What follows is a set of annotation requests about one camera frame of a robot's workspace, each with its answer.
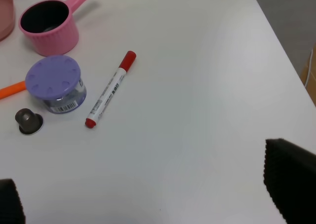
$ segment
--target table surface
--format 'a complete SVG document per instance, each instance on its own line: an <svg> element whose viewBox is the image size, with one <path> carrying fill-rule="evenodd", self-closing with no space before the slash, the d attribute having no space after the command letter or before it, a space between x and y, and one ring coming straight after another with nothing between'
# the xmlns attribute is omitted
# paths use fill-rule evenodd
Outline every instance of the table surface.
<svg viewBox="0 0 316 224"><path fill-rule="evenodd" d="M40 0L15 0L17 18ZM0 101L0 175L28 224L266 224L266 138L316 152L316 110L256 0L88 0L77 12L87 98L54 115L24 91ZM96 128L85 118L128 50L137 59ZM18 27L0 87L42 57ZM21 108L44 118L20 134Z"/></svg>

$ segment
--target marker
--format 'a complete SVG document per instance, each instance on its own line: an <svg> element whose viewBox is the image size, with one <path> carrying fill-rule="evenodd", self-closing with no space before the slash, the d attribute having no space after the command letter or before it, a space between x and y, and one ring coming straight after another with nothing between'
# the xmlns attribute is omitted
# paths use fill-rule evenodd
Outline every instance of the marker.
<svg viewBox="0 0 316 224"><path fill-rule="evenodd" d="M95 103L93 109L91 110L88 117L86 118L85 125L88 128L91 129L97 125L104 110L107 108L115 92L119 88L121 82L124 79L124 76L128 72L130 66L133 64L135 58L136 58L136 54L134 52L132 51L127 52L117 72L115 72L114 76L112 77L107 87L103 91L102 95L100 96L98 101Z"/></svg>

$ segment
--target barcode label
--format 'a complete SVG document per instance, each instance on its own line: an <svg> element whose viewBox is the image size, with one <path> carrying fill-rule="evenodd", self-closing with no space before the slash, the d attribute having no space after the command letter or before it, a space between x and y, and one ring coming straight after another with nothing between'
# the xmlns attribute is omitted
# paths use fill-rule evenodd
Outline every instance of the barcode label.
<svg viewBox="0 0 316 224"><path fill-rule="evenodd" d="M98 100L96 103L95 103L95 105L94 105L94 107L93 107L93 109L91 110L91 112L90 112L90 114L95 114L95 111L97 111L97 109L100 107L100 104L102 103L102 100Z"/></svg>
<svg viewBox="0 0 316 224"><path fill-rule="evenodd" d="M66 106L51 107L51 110L55 113L65 113L65 112L75 109L76 107L78 107L78 104L76 101L73 101L72 103L67 104Z"/></svg>

